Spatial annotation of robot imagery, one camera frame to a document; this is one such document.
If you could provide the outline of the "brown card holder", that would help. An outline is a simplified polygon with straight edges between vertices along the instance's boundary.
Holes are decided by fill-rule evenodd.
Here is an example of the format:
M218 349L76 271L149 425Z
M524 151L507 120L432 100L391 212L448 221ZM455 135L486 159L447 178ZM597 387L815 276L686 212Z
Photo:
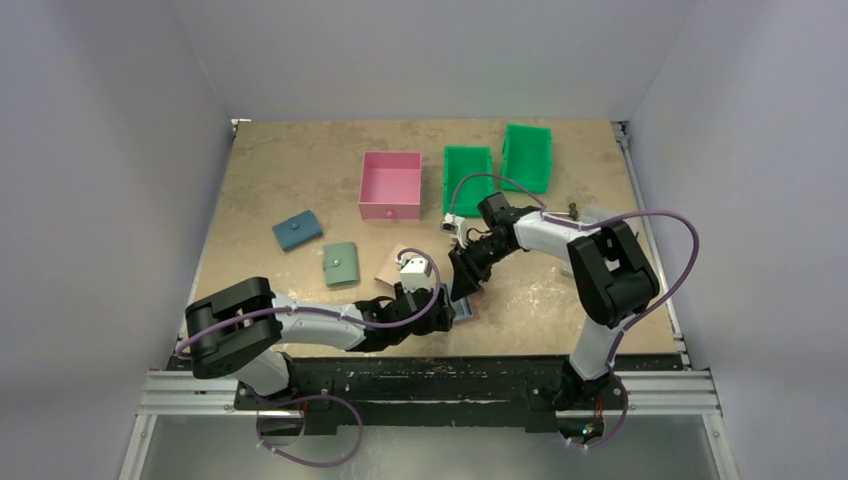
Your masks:
M452 300L453 284L451 282L443 284L442 291L444 293L444 307L452 314L452 326L468 323L478 317L476 312L478 293L465 296L459 300Z

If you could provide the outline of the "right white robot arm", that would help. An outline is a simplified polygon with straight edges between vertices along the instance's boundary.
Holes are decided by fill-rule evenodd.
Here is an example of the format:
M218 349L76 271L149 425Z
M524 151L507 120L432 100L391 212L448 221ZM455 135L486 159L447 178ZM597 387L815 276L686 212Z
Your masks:
M615 345L624 323L647 310L659 281L630 226L617 220L602 227L547 216L538 207L515 207L502 193L478 205L488 231L471 239L464 218L444 215L442 231L452 235L451 298L463 299L491 277L509 255L537 251L566 261L586 314L577 345L563 364L552 403L564 410L597 396L611 378Z

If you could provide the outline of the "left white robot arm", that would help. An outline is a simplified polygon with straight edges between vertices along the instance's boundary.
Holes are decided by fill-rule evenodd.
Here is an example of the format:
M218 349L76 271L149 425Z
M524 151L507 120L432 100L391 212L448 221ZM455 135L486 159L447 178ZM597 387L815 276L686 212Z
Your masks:
M445 286L406 291L343 306L298 302L252 277L190 304L187 338L175 354L198 379L231 376L260 396L296 389L292 360L277 344L329 346L373 353L410 336L451 330L455 311Z

